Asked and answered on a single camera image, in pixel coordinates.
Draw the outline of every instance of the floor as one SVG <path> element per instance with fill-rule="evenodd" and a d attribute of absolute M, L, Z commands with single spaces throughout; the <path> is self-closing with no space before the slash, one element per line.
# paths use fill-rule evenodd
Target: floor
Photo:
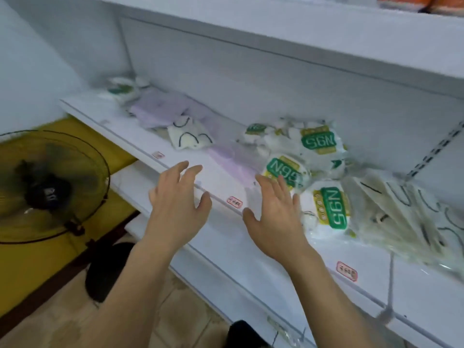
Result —
<path fill-rule="evenodd" d="M 131 240 L 125 236 L 120 241 Z M 0 348 L 81 348 L 82 328 L 98 310 L 80 272 L 31 316 L 0 340 Z M 367 321 L 372 318 L 366 315 Z M 384 327 L 375 327 L 389 348 L 413 348 Z M 229 324 L 168 271 L 149 348 L 222 348 Z"/>

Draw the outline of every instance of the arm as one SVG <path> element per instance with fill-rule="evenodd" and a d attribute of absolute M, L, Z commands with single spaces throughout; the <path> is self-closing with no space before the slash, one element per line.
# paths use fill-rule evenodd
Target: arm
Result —
<path fill-rule="evenodd" d="M 243 212 L 248 233 L 264 254 L 281 263 L 293 282 L 319 348 L 374 348 L 363 317 L 334 282 L 322 258 L 309 245 L 300 223 L 299 197 L 278 182 L 260 175 L 262 216 Z"/>
<path fill-rule="evenodd" d="M 163 172 L 149 193 L 153 206 L 143 239 L 83 333 L 86 348 L 146 348 L 158 297 L 172 257 L 205 224 L 212 202 L 208 193 L 194 206 L 195 176 L 201 166 L 184 173 L 187 161 Z"/>

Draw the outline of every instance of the fan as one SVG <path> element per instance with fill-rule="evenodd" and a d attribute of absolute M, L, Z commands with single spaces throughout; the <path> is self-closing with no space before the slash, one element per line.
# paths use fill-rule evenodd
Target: fan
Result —
<path fill-rule="evenodd" d="M 84 140 L 46 130 L 0 135 L 0 244 L 82 235 L 108 190 L 108 164 Z"/>

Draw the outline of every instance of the yellow surface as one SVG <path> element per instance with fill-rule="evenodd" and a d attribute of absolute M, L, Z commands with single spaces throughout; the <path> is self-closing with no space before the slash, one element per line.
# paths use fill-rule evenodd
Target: yellow surface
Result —
<path fill-rule="evenodd" d="M 101 152 L 112 174 L 136 161 L 133 156 L 72 117 L 42 128 L 68 133 L 87 141 Z M 84 227 L 91 238 L 98 239 L 133 212 L 132 206 L 110 191 L 107 202 L 84 222 Z M 71 234 L 32 244 L 0 245 L 0 316 L 19 304 L 84 249 L 84 240 Z"/>

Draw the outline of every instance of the person's left hand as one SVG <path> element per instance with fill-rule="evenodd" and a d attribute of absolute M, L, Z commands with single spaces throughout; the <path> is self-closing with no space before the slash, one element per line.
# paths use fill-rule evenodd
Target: person's left hand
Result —
<path fill-rule="evenodd" d="M 205 192 L 195 208 L 194 182 L 203 166 L 193 166 L 181 177 L 188 166 L 184 161 L 164 171 L 158 186 L 149 192 L 153 210 L 142 242 L 169 256 L 192 240 L 205 225 L 212 207 L 211 197 Z"/>

